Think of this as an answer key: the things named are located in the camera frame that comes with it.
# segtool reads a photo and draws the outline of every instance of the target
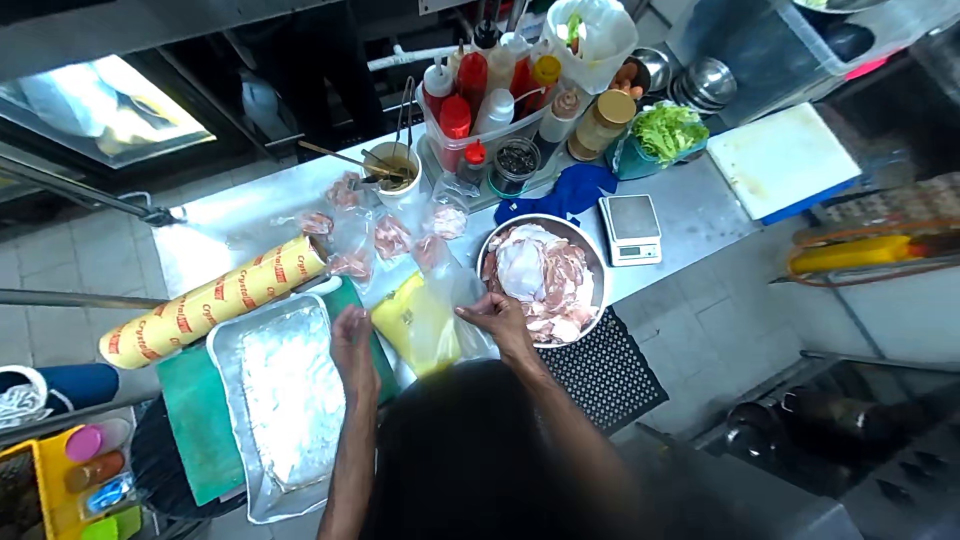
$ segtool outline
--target digital kitchen scale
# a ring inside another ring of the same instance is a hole
[[[613,195],[600,198],[610,246],[612,266],[657,264],[660,250],[660,223],[650,195]]]

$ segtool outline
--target glass door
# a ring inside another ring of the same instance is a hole
[[[217,139],[115,55],[0,84],[0,117],[112,170]]]

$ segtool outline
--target yellow plastic bag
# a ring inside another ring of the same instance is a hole
[[[373,325],[417,377],[460,358],[454,316],[449,307],[430,294],[420,272],[407,278],[371,310]]]

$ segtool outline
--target cling film roll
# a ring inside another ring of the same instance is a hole
[[[306,236],[298,236],[107,332],[100,338],[100,354],[119,368],[143,367],[323,270],[321,254]]]

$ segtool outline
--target pink lid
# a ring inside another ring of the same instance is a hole
[[[104,435],[97,426],[83,426],[66,440],[63,449],[67,458],[75,463],[84,463],[100,452]]]

